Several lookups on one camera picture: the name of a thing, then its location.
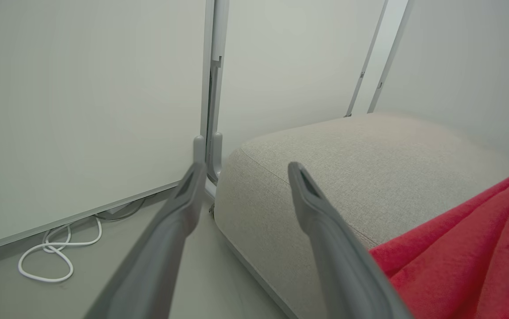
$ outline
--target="floor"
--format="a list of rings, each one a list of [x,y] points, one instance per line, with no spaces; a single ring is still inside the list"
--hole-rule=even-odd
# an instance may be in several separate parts
[[[147,198],[141,210],[125,220],[104,222],[102,238],[96,244],[65,248],[74,274],[62,283],[41,283],[18,273],[21,254],[39,244],[42,234],[1,247],[0,318],[82,318],[166,196],[163,192]],[[211,204],[204,201],[200,222],[186,240],[170,318],[285,319],[227,248],[208,212]],[[86,218],[74,224],[72,231],[72,241],[90,241],[97,236],[96,222]],[[28,256],[24,269],[47,277],[68,271],[62,259],[42,251]]]

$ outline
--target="coiled white cord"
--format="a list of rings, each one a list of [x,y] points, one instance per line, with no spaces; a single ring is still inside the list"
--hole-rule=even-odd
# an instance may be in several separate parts
[[[97,221],[97,226],[99,227],[99,235],[94,240],[91,240],[91,241],[88,241],[88,242],[70,242],[70,240],[71,240],[71,227],[70,227],[70,225],[73,224],[72,222],[70,222],[69,224],[65,224],[64,226],[60,226],[58,228],[55,228],[52,231],[48,230],[44,234],[43,239],[42,239],[42,243],[40,245],[36,245],[36,246],[26,250],[26,252],[22,255],[22,257],[20,257],[20,260],[18,262],[18,271],[20,272],[20,274],[22,274],[22,275],[24,275],[26,277],[32,278],[34,280],[43,281],[45,283],[58,283],[58,282],[67,280],[74,273],[74,265],[71,263],[71,260],[69,260],[69,258],[67,258],[67,256],[65,256],[61,252],[61,250],[64,249],[66,246],[89,246],[89,245],[95,244],[97,241],[99,241],[101,239],[101,236],[103,235],[103,228],[101,226],[101,222],[99,221],[99,219],[95,218],[95,220]],[[65,242],[50,242],[50,237],[51,236],[53,236],[54,234],[57,234],[60,230],[63,230],[66,227],[67,227],[67,239],[66,239]],[[22,262],[24,261],[26,256],[28,256],[31,252],[33,252],[36,249],[40,249],[40,248],[43,248],[44,252],[47,252],[47,253],[50,253],[50,254],[58,254],[58,256],[60,256],[66,262],[67,266],[70,267],[70,272],[67,275],[65,275],[64,277],[55,278],[55,279],[44,278],[44,277],[32,275],[32,274],[26,272],[22,268]]]

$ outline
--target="cable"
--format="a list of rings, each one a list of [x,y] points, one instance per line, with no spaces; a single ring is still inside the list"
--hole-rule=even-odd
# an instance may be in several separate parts
[[[42,243],[40,245],[36,245],[36,246],[26,250],[26,252],[22,254],[22,257],[20,257],[20,260],[18,261],[18,271],[20,272],[20,274],[22,274],[26,277],[32,278],[34,280],[43,281],[44,283],[58,283],[58,282],[67,280],[74,273],[74,265],[71,263],[71,260],[69,258],[67,258],[67,256],[65,256],[61,252],[61,250],[64,249],[66,246],[89,246],[89,245],[95,244],[97,241],[99,241],[101,239],[101,236],[103,235],[103,228],[101,226],[100,220],[98,220],[97,218],[95,218],[95,220],[97,221],[97,226],[99,227],[99,235],[94,240],[91,240],[88,242],[70,242],[70,240],[71,240],[70,225],[73,224],[72,222],[70,222],[69,224],[65,224],[64,226],[60,226],[60,227],[52,230],[51,232],[48,230],[44,234]],[[53,236],[54,234],[58,233],[60,230],[63,230],[66,227],[67,227],[67,239],[65,242],[50,242],[51,236]],[[32,275],[32,274],[26,272],[22,268],[22,262],[24,261],[26,256],[28,256],[31,252],[33,252],[36,249],[40,249],[40,248],[43,248],[44,252],[47,252],[50,254],[58,254],[58,256],[60,256],[66,262],[67,266],[70,267],[70,272],[67,275],[65,275],[64,277],[55,278],[55,279],[40,277],[40,276]]]
[[[128,214],[126,215],[123,215],[123,216],[120,216],[120,217],[117,217],[117,218],[109,218],[109,217],[103,217],[103,216],[99,216],[98,214],[95,215],[96,218],[99,218],[99,219],[102,219],[102,220],[119,220],[119,219],[125,219],[127,218],[128,216],[131,216],[133,215],[135,212],[138,212],[138,210],[142,207],[142,205],[145,203],[145,200],[146,198],[142,198],[141,199],[141,203],[138,205],[137,208],[135,208],[135,210],[133,210],[132,212],[129,212]]]

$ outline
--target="beige fabric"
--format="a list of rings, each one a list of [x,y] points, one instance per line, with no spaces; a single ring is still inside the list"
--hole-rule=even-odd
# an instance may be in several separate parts
[[[461,204],[509,175],[500,154],[460,133],[373,113],[281,131],[226,161],[215,220],[299,319],[325,318],[309,240],[294,214],[287,164],[301,162],[367,248]]]

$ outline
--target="red cloth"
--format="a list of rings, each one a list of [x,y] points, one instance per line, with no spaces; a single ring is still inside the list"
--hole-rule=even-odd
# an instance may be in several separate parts
[[[509,178],[371,254],[416,319],[509,318]]]

